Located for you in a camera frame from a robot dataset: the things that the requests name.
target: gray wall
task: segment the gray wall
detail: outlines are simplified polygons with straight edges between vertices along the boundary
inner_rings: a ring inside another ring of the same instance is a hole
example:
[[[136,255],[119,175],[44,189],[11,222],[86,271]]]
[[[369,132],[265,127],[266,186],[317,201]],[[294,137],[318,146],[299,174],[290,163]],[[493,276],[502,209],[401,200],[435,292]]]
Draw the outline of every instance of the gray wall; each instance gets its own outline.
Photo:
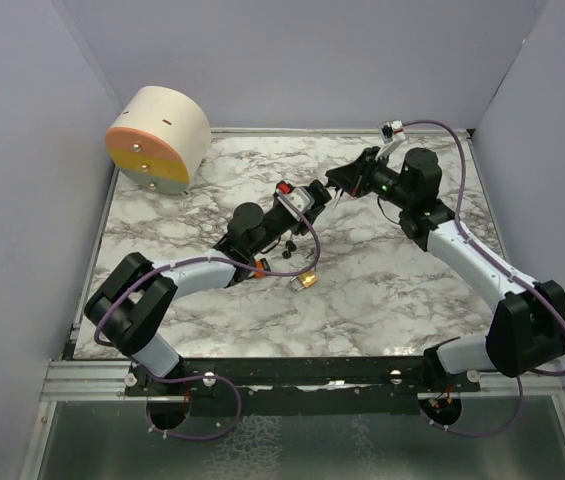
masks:
[[[114,117],[50,2],[0,2],[0,480],[19,473],[71,324]]]
[[[545,0],[55,3],[122,104],[158,84],[214,126],[476,127]]]
[[[552,0],[475,137],[511,259],[565,287],[565,0]]]

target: white marble board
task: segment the white marble board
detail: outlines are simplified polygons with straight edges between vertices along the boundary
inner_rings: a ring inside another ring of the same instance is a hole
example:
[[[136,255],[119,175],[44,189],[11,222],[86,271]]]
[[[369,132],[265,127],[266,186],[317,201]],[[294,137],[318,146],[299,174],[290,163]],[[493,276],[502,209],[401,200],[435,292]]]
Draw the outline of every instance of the white marble board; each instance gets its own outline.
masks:
[[[193,256],[211,247],[242,202],[266,210],[275,184],[308,184],[334,166],[379,145],[371,137],[216,138],[188,197],[144,190],[120,175],[102,237],[91,292],[128,253],[149,259]],[[497,235],[466,140],[468,172],[463,220],[496,252]],[[455,205],[460,180],[450,137],[410,136],[392,156],[426,147],[438,154],[444,176],[441,198]],[[331,202],[315,226],[322,242],[318,283],[296,292],[289,279],[246,281],[197,293],[171,305],[160,333],[185,357],[289,357],[418,354],[445,339],[488,328],[486,304],[449,267],[422,252],[399,227],[382,217],[374,196]],[[384,204],[397,219],[395,207]],[[267,255],[277,270],[301,267],[310,235],[296,240],[290,260],[282,247]],[[75,358],[120,354],[93,341],[86,318]]]

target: purple cable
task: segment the purple cable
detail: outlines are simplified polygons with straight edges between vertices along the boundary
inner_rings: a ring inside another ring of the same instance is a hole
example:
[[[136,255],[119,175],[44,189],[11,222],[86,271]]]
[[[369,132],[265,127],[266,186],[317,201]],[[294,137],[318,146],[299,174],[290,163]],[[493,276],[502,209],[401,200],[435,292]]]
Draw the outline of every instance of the purple cable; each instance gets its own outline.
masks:
[[[441,425],[435,420],[432,420],[426,413],[424,413],[424,410],[422,409],[420,409],[420,415],[427,418],[431,426],[439,428],[440,430],[444,430],[445,432],[454,433],[455,435],[471,438],[495,437],[496,435],[500,435],[501,433],[508,431],[513,425],[515,425],[515,422],[518,421],[518,418],[520,417],[520,414],[522,413],[522,410],[524,408],[524,390],[522,389],[522,380],[520,380],[520,377],[515,377],[515,379],[518,382],[518,389],[520,390],[520,400],[518,401],[518,406],[515,409],[513,416],[501,427],[494,428],[493,430],[489,430],[487,432],[470,432],[468,430],[460,430],[458,428]]]
[[[153,421],[151,420],[151,416],[149,415],[149,409],[147,408],[146,419],[149,422],[149,425],[151,425],[152,430],[155,430],[156,432],[161,433],[162,435],[166,434],[168,437],[179,438],[180,440],[205,442],[208,440],[216,440],[220,437],[223,437],[231,430],[233,430],[239,423],[240,415],[242,414],[242,398],[240,398],[240,392],[238,391],[237,387],[228,378],[224,378],[220,375],[194,375],[191,377],[182,377],[182,378],[161,378],[153,375],[148,370],[147,373],[151,378],[153,378],[154,380],[160,383],[185,383],[185,382],[194,382],[196,380],[203,380],[205,378],[207,380],[215,378],[216,380],[220,380],[221,382],[226,383],[231,388],[231,390],[233,390],[233,393],[235,394],[235,399],[237,401],[237,407],[235,409],[235,416],[233,417],[233,420],[231,420],[231,423],[229,424],[228,427],[226,427],[224,430],[221,430],[219,432],[211,433],[209,435],[187,435],[185,433],[177,433],[177,432],[172,432],[170,430],[160,430],[155,425],[153,425]]]
[[[251,265],[236,262],[235,260],[231,260],[230,258],[225,258],[225,257],[187,258],[186,260],[180,260],[179,262],[176,262],[175,264],[173,264],[173,266],[171,266],[170,264],[162,265],[161,267],[157,267],[154,270],[151,270],[150,272],[146,273],[145,275],[143,275],[142,277],[137,279],[133,283],[133,285],[131,285],[129,288],[127,288],[126,291],[122,295],[120,295],[120,298],[118,298],[115,302],[113,302],[113,305],[111,305],[111,307],[106,311],[106,313],[102,317],[102,320],[100,320],[98,325],[95,327],[95,334],[93,336],[95,343],[97,343],[98,345],[102,345],[103,347],[112,347],[113,346],[113,344],[111,342],[108,342],[106,340],[102,340],[102,338],[100,338],[101,334],[102,334],[102,330],[104,329],[107,322],[111,318],[111,315],[113,315],[113,312],[115,312],[120,307],[120,305],[122,305],[124,300],[129,298],[129,295],[131,295],[133,292],[135,292],[149,278],[154,277],[158,273],[162,273],[162,272],[165,272],[167,270],[175,270],[176,268],[185,267],[187,265],[193,265],[195,263],[202,263],[202,262],[227,263],[229,265],[233,265],[234,267],[242,268],[242,269],[248,270],[250,272],[264,273],[264,274],[270,275],[272,277],[297,277],[298,275],[301,275],[305,272],[308,272],[313,267],[315,267],[318,264],[318,261],[320,260],[320,254],[322,253],[322,246],[320,245],[320,240],[318,239],[318,234],[315,231],[315,228],[313,228],[313,225],[311,225],[311,222],[309,222],[309,220],[304,216],[304,214],[302,214],[302,212],[300,212],[295,207],[295,205],[293,205],[293,203],[291,203],[285,197],[278,197],[278,198],[282,202],[284,202],[291,210],[293,210],[293,212],[296,215],[298,215],[300,220],[302,220],[302,222],[309,229],[309,232],[311,233],[311,236],[313,237],[313,240],[315,241],[315,257],[313,258],[313,260],[311,261],[311,263],[309,265],[298,270],[297,272],[269,272],[267,270],[252,267]]]
[[[462,173],[461,173],[461,178],[460,178],[460,190],[458,191],[458,200],[457,200],[457,203],[455,205],[455,220],[454,220],[455,225],[458,229],[458,232],[460,232],[460,235],[462,236],[462,238],[464,238],[464,240],[469,245],[471,245],[487,262],[489,262],[491,265],[493,265],[501,273],[509,276],[511,274],[509,272],[509,270],[506,267],[504,267],[496,258],[493,258],[489,254],[489,252],[487,252],[478,243],[476,243],[471,238],[469,233],[464,229],[464,226],[460,222],[460,212],[462,210],[462,199],[464,197],[464,189],[465,189],[465,184],[466,184],[466,157],[464,156],[464,149],[462,148],[462,142],[460,142],[459,137],[453,131],[453,129],[451,129],[449,126],[445,125],[444,123],[438,122],[436,120],[415,120],[413,122],[404,123],[404,126],[408,127],[408,126],[411,126],[411,125],[420,125],[420,124],[423,124],[423,123],[424,124],[437,125],[438,127],[442,127],[443,129],[445,129],[447,132],[449,132],[451,137],[453,137],[453,140],[455,141],[455,144],[458,147],[458,151],[459,151],[459,154],[460,154],[460,165],[462,167]],[[533,295],[538,300],[538,302],[540,302],[542,304],[542,306],[544,306],[544,308],[546,308],[549,311],[549,313],[553,316],[555,321],[558,323],[558,325],[560,325],[560,328],[562,328],[562,330],[565,333],[565,320],[564,320],[564,318],[553,307],[553,305],[551,305],[549,303],[549,301],[546,298],[544,298],[540,294],[540,292],[537,291],[537,289],[533,285],[530,285],[529,283],[525,282],[524,280],[522,280],[518,276],[513,276],[511,278],[511,280],[513,282],[517,283],[518,285],[520,285],[522,288],[526,289],[529,293],[531,293],[531,295]],[[565,376],[565,369],[557,371],[557,372],[552,372],[552,371],[547,371],[547,370],[539,370],[539,369],[533,369],[532,371],[534,373],[537,373],[537,374],[540,374],[540,375],[546,375],[546,376],[549,376],[549,377],[563,377],[563,376]]]

